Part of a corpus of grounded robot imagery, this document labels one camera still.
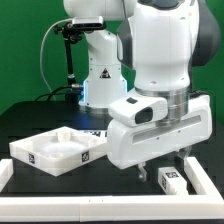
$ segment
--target white tray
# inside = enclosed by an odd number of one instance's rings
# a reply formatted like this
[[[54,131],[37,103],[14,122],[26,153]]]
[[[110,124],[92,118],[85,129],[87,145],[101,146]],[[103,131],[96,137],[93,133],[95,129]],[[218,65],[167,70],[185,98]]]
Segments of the white tray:
[[[53,176],[106,155],[106,138],[62,127],[11,142],[10,154]]]

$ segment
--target black surface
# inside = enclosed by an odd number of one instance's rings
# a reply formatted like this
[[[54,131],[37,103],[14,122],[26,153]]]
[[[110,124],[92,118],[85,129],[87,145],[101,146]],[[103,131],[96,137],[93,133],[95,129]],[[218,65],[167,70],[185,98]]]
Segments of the black surface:
[[[17,103],[0,116],[0,159],[10,158],[9,142],[46,132],[62,126],[80,130],[106,130],[110,117],[77,111],[65,102]],[[214,123],[211,138],[193,146],[195,156],[224,196],[224,129]],[[158,195],[163,191],[157,184],[158,167],[175,166],[186,178],[183,163],[176,153],[147,162],[150,181],[138,180],[136,167],[119,170],[103,157],[80,168],[53,177],[14,159],[14,175],[0,197],[21,196],[84,196],[84,195]],[[191,184],[188,190],[194,194]],[[223,223],[221,220],[151,221],[145,223]]]

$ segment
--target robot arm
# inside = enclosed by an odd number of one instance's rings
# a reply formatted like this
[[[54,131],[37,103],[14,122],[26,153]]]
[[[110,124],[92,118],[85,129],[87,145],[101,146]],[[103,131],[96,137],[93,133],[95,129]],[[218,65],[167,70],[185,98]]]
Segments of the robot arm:
[[[122,21],[132,16],[135,4],[136,0],[64,0],[70,17],[103,16],[105,21]]]
[[[64,0],[68,15],[83,20],[95,16],[102,16],[104,20],[124,20],[133,14],[135,4],[136,0]],[[85,33],[85,36],[89,75],[84,81],[80,109],[96,114],[108,113],[109,105],[127,93],[126,80],[117,59],[117,38],[107,30]]]
[[[134,15],[121,25],[118,55],[136,70],[136,79],[135,88],[109,108],[114,120],[108,128],[108,158],[119,168],[178,152],[210,137],[209,96],[190,99],[189,93],[196,43],[203,43],[203,38],[210,43],[211,50],[205,46],[205,51],[200,50],[204,54],[195,53],[202,58],[206,54],[212,58],[219,46],[214,17],[201,15],[209,12],[200,10],[205,6],[201,0],[138,0]],[[203,18],[213,24],[206,24],[212,27],[206,36],[200,29]]]

